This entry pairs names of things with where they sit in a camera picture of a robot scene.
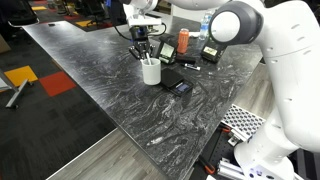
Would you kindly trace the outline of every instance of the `white cup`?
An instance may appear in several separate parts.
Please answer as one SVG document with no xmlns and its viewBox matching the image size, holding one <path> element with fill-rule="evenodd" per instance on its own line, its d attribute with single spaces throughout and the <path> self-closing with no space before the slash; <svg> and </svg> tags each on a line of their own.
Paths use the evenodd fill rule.
<svg viewBox="0 0 320 180">
<path fill-rule="evenodd" d="M 161 81 L 161 61 L 156 58 L 150 58 L 151 65 L 147 59 L 141 61 L 143 82 L 147 85 L 156 85 Z"/>
</svg>

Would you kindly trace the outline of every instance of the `yellow object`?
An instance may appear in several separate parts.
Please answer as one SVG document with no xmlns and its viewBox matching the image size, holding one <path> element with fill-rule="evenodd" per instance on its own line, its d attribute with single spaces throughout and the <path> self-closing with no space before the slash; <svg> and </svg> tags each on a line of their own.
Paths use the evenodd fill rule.
<svg viewBox="0 0 320 180">
<path fill-rule="evenodd" d="M 38 10 L 46 10 L 47 8 L 44 7 L 44 6 L 35 6 L 35 7 L 32 7 L 32 10 L 34 11 L 38 11 Z"/>
<path fill-rule="evenodd" d="M 78 25 L 81 26 L 81 27 L 86 27 L 87 24 L 88 24 L 90 21 L 91 21 L 91 20 L 89 20 L 89 21 L 80 21 L 80 22 L 76 22 L 76 24 L 78 24 Z"/>
<path fill-rule="evenodd" d="M 30 66 L 7 71 L 4 74 L 15 86 L 20 86 L 25 79 L 28 79 L 29 82 L 38 80 Z"/>
</svg>

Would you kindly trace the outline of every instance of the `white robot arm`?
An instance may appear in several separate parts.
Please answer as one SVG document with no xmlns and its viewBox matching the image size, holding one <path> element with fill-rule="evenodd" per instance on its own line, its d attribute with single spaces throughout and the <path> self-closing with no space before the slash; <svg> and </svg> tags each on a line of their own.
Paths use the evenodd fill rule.
<svg viewBox="0 0 320 180">
<path fill-rule="evenodd" d="M 287 156 L 298 148 L 320 152 L 320 28 L 308 5 L 289 1 L 265 8 L 259 0 L 168 2 L 189 10 L 222 5 L 210 21 L 210 37 L 223 45 L 260 46 L 276 107 L 251 140 L 236 146 L 235 157 L 247 179 L 293 179 Z"/>
<path fill-rule="evenodd" d="M 161 19 L 145 16 L 157 6 L 158 0 L 120 0 L 120 2 L 123 3 L 129 27 L 161 25 Z"/>
</svg>

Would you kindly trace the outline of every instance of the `black marble countertop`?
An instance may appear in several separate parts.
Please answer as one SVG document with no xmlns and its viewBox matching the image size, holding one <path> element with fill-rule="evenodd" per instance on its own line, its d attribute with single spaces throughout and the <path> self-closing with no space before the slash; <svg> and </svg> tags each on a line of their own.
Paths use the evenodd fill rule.
<svg viewBox="0 0 320 180">
<path fill-rule="evenodd" d="M 161 13 L 167 33 L 197 31 L 199 23 Z M 131 42 L 113 28 L 84 32 L 65 21 L 24 29 L 91 96 L 169 179 L 183 179 L 246 83 L 262 54 L 256 45 L 230 46 L 218 64 L 200 58 L 203 41 L 191 39 L 188 55 L 201 71 L 166 66 L 194 83 L 176 97 L 160 86 L 143 83 Z M 129 37 L 126 25 L 119 27 Z"/>
</svg>

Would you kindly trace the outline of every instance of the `pen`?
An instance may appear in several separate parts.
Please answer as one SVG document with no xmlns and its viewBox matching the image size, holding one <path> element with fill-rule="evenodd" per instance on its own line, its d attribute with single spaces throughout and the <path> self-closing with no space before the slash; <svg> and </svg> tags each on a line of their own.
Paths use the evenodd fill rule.
<svg viewBox="0 0 320 180">
<path fill-rule="evenodd" d="M 185 64 L 184 64 L 184 67 L 187 67 L 187 68 L 190 68 L 190 69 L 193 69 L 193 70 L 200 71 L 200 67 L 197 67 L 197 66 L 192 65 L 192 64 L 187 64 L 187 63 L 185 63 Z"/>
</svg>

